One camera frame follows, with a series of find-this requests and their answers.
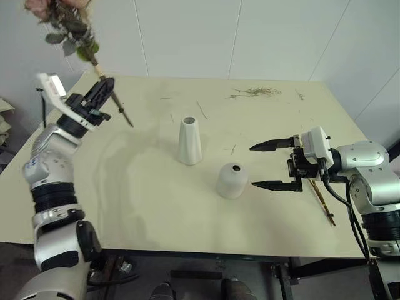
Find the dried flower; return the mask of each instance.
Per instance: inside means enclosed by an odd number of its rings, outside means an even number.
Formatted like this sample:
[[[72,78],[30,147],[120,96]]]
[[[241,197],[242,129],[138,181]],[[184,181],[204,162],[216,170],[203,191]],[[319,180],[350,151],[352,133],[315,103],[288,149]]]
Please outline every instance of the dried flower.
[[[52,0],[26,0],[25,8],[30,10],[36,17],[46,21],[49,18],[48,6]],[[82,9],[85,8],[90,0],[61,0],[61,2],[72,7]]]
[[[48,6],[50,2],[51,0],[26,0],[25,8],[39,19],[46,20],[49,17]]]

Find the gray floor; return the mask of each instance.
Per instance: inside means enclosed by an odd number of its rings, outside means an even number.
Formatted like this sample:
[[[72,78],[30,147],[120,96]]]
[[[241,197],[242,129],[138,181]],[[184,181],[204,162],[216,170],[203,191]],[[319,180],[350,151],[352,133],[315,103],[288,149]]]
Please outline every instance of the gray floor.
[[[219,300],[219,281],[171,279],[173,269],[220,271],[227,278],[239,278],[245,282],[258,300],[281,300],[279,282],[271,274],[261,272],[254,261],[216,261],[207,259],[182,259],[174,257],[132,257],[137,262],[137,281],[120,285],[114,299],[147,300],[153,288],[163,281],[171,281],[178,300]],[[12,299],[19,289],[38,271],[32,251],[0,243],[0,299]],[[372,300],[367,269],[354,269],[311,279],[303,279],[292,286],[295,300],[342,299]],[[88,300],[97,299],[97,292],[88,294]]]

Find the table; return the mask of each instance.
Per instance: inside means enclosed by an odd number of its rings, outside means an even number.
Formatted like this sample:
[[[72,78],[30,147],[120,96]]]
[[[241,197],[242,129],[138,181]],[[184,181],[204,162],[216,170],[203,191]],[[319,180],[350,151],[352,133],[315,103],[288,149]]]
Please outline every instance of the table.
[[[307,181],[304,192],[272,192],[248,184],[242,196],[215,191],[220,168],[241,163],[251,181],[290,181],[290,149],[249,151],[321,125],[331,146],[365,139],[321,82],[170,79],[114,74],[116,92],[135,123],[109,100],[112,119],[85,135],[74,157],[76,195],[104,248],[261,256],[360,258],[346,208],[319,183],[337,224],[332,227]],[[85,73],[73,87],[85,94]],[[268,88],[271,95],[248,89]],[[176,159],[179,122],[199,120],[203,160]],[[59,117],[49,116],[49,122]],[[0,175],[0,241],[32,243],[32,197],[21,169],[39,128]],[[333,185],[344,196],[344,185]]]

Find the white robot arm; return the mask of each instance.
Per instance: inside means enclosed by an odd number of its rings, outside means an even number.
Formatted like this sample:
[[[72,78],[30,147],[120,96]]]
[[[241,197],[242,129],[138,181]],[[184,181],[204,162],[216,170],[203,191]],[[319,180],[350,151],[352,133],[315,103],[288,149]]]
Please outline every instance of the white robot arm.
[[[380,258],[377,262],[386,292],[383,299],[397,299],[400,296],[400,179],[390,170],[389,154],[381,145],[360,141],[334,149],[330,147],[330,138],[321,127],[315,127],[301,137],[273,139],[251,147],[255,151],[293,148],[287,165],[289,175],[295,178],[288,183],[252,184],[272,191],[302,192],[302,178],[322,180],[333,197],[347,206],[352,230],[367,263],[371,266],[369,253]],[[344,183],[346,198],[339,196],[329,183]],[[367,240],[350,197],[362,217]]]
[[[57,76],[40,74],[39,79],[63,115],[36,139],[24,167],[35,202],[34,256],[42,273],[15,299],[84,299],[90,263],[101,246],[91,223],[83,221],[72,159],[85,133],[110,118],[99,109],[113,93],[114,79],[103,79],[85,96],[72,94],[68,99]]]

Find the dried plant debris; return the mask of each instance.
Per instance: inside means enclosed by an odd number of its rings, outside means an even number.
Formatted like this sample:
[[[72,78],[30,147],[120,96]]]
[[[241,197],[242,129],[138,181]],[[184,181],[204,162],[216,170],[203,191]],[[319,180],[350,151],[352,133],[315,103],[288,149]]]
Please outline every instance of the dried plant debris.
[[[237,97],[259,97],[259,96],[266,96],[271,97],[274,95],[282,94],[281,91],[273,88],[266,88],[266,87],[257,87],[251,89],[233,89],[240,94],[233,94],[228,97],[228,99],[236,99]]]

